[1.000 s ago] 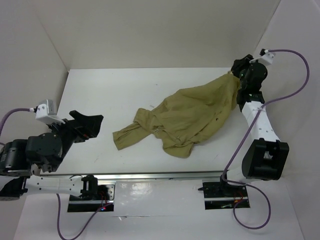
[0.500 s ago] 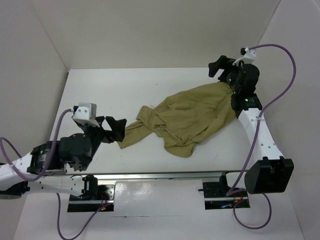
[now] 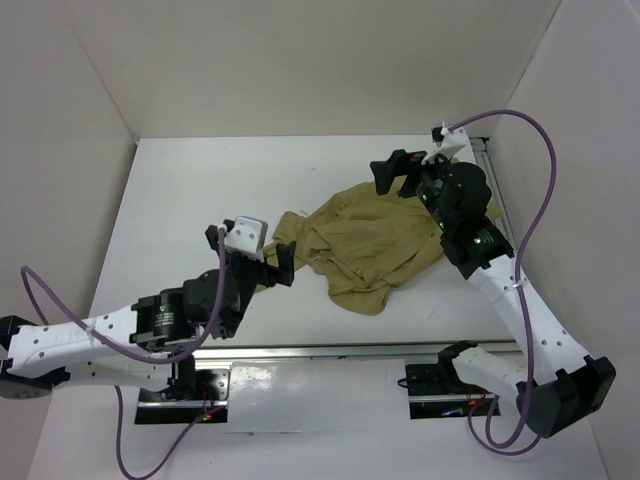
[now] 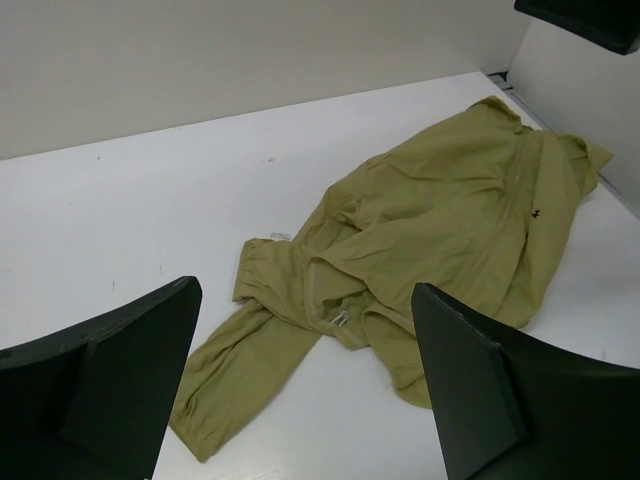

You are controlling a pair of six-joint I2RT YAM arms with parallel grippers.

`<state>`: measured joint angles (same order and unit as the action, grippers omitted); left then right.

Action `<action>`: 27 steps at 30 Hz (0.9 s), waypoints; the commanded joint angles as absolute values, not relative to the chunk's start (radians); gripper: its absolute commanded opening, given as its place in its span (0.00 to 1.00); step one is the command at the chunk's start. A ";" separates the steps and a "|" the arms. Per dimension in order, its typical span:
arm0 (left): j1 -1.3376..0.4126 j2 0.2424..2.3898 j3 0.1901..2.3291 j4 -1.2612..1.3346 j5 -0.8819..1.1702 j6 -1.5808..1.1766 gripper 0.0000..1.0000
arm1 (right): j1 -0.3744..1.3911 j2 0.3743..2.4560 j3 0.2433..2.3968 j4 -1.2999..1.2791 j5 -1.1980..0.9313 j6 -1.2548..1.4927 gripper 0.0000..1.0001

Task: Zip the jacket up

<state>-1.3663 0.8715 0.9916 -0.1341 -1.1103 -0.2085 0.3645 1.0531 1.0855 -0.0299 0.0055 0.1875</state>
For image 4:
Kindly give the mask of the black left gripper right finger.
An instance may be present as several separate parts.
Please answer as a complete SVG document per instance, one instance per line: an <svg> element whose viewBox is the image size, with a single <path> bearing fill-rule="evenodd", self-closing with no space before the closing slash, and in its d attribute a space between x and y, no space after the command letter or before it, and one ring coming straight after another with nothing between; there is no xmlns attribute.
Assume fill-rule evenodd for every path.
<svg viewBox="0 0 640 480"><path fill-rule="evenodd" d="M552 346L430 284L411 298L451 479L635 479L639 373Z"/></svg>

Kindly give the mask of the khaki zip-up jacket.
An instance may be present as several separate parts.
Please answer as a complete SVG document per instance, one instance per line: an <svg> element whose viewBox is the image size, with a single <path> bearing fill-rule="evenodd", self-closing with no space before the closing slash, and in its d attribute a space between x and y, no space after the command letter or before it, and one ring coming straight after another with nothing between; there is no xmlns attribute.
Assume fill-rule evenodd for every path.
<svg viewBox="0 0 640 480"><path fill-rule="evenodd" d="M281 391L322 336L371 349L396 394L431 404L411 313L430 283L509 326L539 311L576 210L612 153L537 130L496 97L330 186L289 240L251 239L238 309L190 355L170 427L205 462Z"/></svg>

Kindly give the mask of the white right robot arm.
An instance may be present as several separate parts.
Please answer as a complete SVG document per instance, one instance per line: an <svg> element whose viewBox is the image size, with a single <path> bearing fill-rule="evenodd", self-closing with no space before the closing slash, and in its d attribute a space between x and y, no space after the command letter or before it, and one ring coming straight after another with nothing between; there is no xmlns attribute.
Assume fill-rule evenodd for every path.
<svg viewBox="0 0 640 480"><path fill-rule="evenodd" d="M639 0L516 0L514 9L619 55L639 49Z"/></svg>

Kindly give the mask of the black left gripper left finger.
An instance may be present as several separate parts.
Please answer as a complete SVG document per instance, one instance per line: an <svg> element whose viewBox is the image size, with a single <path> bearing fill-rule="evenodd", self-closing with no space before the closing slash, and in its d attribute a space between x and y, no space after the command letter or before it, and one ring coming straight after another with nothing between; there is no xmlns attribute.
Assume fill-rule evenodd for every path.
<svg viewBox="0 0 640 480"><path fill-rule="evenodd" d="M201 301L183 276L2 350L2 478L151 478Z"/></svg>

